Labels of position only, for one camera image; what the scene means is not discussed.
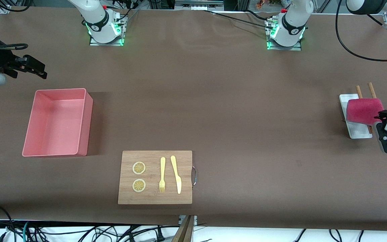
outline metal mounting plate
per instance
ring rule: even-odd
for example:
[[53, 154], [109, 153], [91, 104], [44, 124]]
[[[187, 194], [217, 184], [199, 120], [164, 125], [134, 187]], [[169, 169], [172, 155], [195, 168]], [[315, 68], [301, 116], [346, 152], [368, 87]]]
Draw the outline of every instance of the metal mounting plate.
[[[264, 21], [265, 26], [273, 26], [272, 23], [269, 21], [265, 20]], [[267, 36], [267, 49], [276, 49], [276, 50], [296, 50], [300, 51], [301, 50], [301, 40], [298, 40], [298, 42], [291, 47], [285, 47], [279, 45], [273, 38], [270, 37], [271, 34], [271, 29], [265, 29], [265, 35]]]
[[121, 34], [118, 37], [116, 37], [112, 42], [98, 43], [91, 36], [90, 40], [89, 40], [89, 45], [90, 46], [124, 46], [125, 34], [126, 34], [126, 24], [128, 23], [128, 18], [127, 17], [123, 18], [123, 20], [121, 20], [120, 23], [122, 24], [120, 26]]

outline pink container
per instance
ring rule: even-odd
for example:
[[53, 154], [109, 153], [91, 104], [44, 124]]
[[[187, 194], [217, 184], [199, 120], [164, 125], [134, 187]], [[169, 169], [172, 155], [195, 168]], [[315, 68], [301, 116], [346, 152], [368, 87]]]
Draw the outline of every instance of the pink container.
[[37, 90], [26, 131], [25, 157], [85, 156], [93, 100], [84, 88]]

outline chopstick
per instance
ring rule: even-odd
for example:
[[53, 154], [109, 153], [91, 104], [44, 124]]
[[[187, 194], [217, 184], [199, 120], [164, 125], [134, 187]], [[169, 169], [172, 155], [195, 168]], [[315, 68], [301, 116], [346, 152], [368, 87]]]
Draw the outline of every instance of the chopstick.
[[[368, 87], [370, 88], [370, 92], [371, 92], [371, 95], [373, 96], [373, 98], [376, 98], [376, 93], [374, 92], [373, 84], [368, 83]], [[359, 98], [362, 98], [361, 87], [359, 85], [356, 86], [356, 93], [358, 93]], [[373, 127], [371, 127], [369, 125], [367, 127], [368, 127], [368, 132], [373, 133]]]

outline yellow plastic knife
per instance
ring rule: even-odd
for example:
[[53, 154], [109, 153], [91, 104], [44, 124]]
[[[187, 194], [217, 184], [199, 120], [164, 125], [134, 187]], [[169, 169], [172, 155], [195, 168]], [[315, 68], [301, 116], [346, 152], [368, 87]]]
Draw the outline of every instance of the yellow plastic knife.
[[178, 176], [177, 173], [177, 161], [175, 160], [175, 156], [171, 156], [171, 164], [172, 168], [174, 169], [174, 175], [175, 175], [175, 182], [177, 183], [177, 193], [181, 193], [181, 178]]

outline red sponge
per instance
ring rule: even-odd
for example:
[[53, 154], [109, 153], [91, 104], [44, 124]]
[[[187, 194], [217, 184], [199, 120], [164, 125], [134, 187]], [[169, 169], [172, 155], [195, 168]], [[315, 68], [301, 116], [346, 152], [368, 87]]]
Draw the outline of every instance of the red sponge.
[[351, 99], [347, 103], [346, 120], [373, 125], [375, 122], [380, 122], [380, 119], [374, 117], [382, 110], [384, 110], [383, 105], [378, 98]]

